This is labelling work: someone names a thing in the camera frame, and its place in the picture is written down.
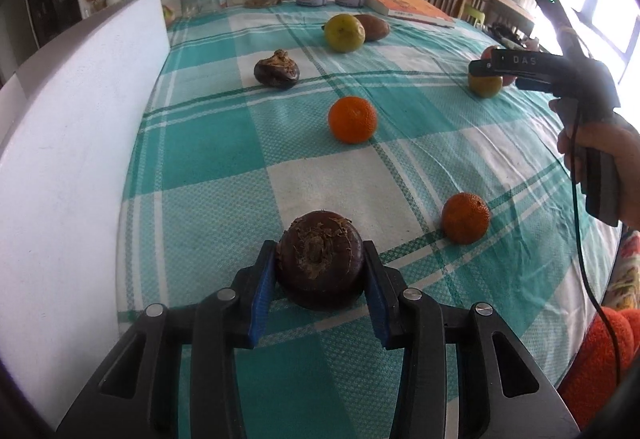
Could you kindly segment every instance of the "mandarin orange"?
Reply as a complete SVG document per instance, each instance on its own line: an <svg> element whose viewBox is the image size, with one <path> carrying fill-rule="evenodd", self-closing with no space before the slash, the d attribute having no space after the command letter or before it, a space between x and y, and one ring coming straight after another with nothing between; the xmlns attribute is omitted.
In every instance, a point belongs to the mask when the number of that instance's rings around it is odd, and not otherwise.
<svg viewBox="0 0 640 439"><path fill-rule="evenodd" d="M451 196L442 209L442 230L456 244L471 244L489 228L491 212L476 194L462 192Z"/></svg>
<svg viewBox="0 0 640 439"><path fill-rule="evenodd" d="M335 102L328 115L329 128L343 143L366 142L378 127L378 115L370 102L359 96L345 96Z"/></svg>

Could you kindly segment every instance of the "metal screw head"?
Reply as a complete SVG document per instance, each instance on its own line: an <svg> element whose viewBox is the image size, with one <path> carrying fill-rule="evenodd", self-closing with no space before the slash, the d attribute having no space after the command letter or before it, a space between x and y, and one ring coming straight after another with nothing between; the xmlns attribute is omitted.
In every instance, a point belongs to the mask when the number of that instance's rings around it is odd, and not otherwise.
<svg viewBox="0 0 640 439"><path fill-rule="evenodd" d="M419 289L415 289L414 287L408 287L404 291L402 291L402 296L404 296L407 300L420 300L422 298L422 291Z"/></svg>
<svg viewBox="0 0 640 439"><path fill-rule="evenodd" d="M230 287L223 287L220 291L218 291L218 300L228 302L229 300L233 300L235 297L236 292Z"/></svg>
<svg viewBox="0 0 640 439"><path fill-rule="evenodd" d="M160 316L163 311L164 307L162 306L162 304L151 304L146 307L145 314L153 318L155 316Z"/></svg>
<svg viewBox="0 0 640 439"><path fill-rule="evenodd" d="M490 316L494 313L494 308L487 304L487 302L480 302L476 304L476 313L482 316Z"/></svg>

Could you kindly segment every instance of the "tablecloth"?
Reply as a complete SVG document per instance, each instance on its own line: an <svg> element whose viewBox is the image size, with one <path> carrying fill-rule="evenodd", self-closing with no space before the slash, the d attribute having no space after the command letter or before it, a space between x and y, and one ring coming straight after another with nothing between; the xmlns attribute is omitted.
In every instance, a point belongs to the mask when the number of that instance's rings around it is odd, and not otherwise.
<svg viewBox="0 0 640 439"><path fill-rule="evenodd" d="M353 220L382 262L438 302L494 305L557 383L593 311L577 271L570 180L548 97L505 87L482 100L466 70L492 43L455 28L391 20L356 52L328 48L321 26L344 10L283 4L178 21L132 153L118 238L122 328L153 302L195 303L251 265L265 239L316 209ZM276 49L300 67L286 92L254 78ZM335 140L327 112L367 98L378 130ZM449 196L469 191L492 211L487 234L454 245L440 231ZM619 230L584 212L588 275L607 285ZM448 398L457 394L449 350ZM190 350L183 352L180 436L188 437ZM236 355L251 438L388 437L401 351L376 341L364 298L314 313L276 293L265 336Z"/></svg>

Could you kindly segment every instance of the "green chair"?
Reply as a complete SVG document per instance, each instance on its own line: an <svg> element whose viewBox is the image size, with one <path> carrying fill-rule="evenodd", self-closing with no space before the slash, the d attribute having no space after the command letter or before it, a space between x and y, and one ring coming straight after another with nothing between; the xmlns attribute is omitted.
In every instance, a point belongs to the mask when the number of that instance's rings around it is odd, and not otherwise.
<svg viewBox="0 0 640 439"><path fill-rule="evenodd" d="M474 27L478 24L481 26L484 24L484 13L472 8L468 4L465 4L464 10L462 10L462 15L464 18L471 18L472 22L470 20L467 20L467 22Z"/></svg>

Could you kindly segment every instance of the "apple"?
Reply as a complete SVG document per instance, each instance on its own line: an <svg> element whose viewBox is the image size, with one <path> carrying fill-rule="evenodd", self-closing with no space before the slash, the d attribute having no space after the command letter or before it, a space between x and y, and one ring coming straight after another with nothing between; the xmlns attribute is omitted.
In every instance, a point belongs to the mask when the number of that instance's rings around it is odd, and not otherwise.
<svg viewBox="0 0 640 439"><path fill-rule="evenodd" d="M494 48L500 49L500 46L499 45L490 45L484 51L482 51L482 56L480 58L482 60L484 60L485 58L491 58L491 51L493 51ZM512 75L503 76L502 77L502 86L505 87L507 85L511 85L516 80L516 78L517 78L516 76L512 76Z"/></svg>

